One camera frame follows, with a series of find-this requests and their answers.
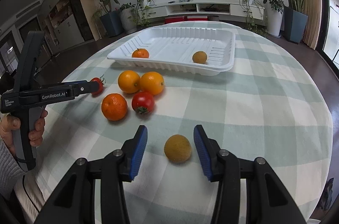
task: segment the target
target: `white tv cabinet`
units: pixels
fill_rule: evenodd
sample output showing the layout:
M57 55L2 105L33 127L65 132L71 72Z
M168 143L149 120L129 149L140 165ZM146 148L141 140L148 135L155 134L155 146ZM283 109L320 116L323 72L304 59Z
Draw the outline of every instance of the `white tv cabinet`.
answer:
M264 8L255 5L250 6L253 18L263 20ZM189 2L157 3L144 10L149 18L166 17L171 15L203 14L246 17L247 13L239 1L226 0L192 0Z

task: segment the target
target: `gray knit sleeve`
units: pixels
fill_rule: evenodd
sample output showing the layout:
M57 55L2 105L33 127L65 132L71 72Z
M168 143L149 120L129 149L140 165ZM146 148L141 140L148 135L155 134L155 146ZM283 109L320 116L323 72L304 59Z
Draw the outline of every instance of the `gray knit sleeve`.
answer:
M0 138L0 194L9 199L15 183L24 174Z

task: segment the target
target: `red box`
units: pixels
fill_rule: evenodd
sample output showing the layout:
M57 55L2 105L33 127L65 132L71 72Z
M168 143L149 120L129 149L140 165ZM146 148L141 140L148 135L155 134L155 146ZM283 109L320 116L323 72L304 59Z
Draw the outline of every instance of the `red box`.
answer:
M188 21L208 20L207 15L190 15L187 17Z
M186 21L187 16L172 16L172 17L165 17L165 24L174 23L174 22L182 22Z

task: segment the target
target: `white plastic tray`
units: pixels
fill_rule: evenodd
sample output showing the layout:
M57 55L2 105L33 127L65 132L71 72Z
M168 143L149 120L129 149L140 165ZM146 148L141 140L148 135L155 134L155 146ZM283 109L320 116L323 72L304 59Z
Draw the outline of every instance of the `white plastic tray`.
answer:
M145 48L150 58L132 58L137 48ZM235 34L228 30L154 27L121 44L107 56L127 66L143 66L214 76L234 64ZM207 54L205 64L192 61L197 51Z

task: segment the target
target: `checkered tablecloth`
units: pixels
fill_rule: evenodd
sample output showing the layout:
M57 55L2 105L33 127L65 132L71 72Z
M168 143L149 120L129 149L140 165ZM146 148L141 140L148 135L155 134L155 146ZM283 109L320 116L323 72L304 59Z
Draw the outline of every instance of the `checkered tablecloth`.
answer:
M157 70L166 87L156 98L155 112L146 118L137 116L131 108L132 96L127 95L128 115L122 121L108 122L101 113L101 101L109 93L121 93L117 79L128 68L106 56L132 35L94 54L65 81L104 75L102 95L82 95L47 107L36 168L44 197L48 198L77 158L103 158L143 124L149 136L139 175L132 183L124 183L131 223L209 223L217 183L203 175L194 146L193 128L202 124L210 138L237 157L266 158L308 218L325 185L333 134L331 114L311 77L284 49L237 26L207 21L164 26L234 32L234 67L213 77ZM140 75L151 70L132 69ZM173 134L186 136L193 148L183 165L170 163L163 151ZM98 223L99 194L97 190ZM244 221L245 207L241 206L240 223Z

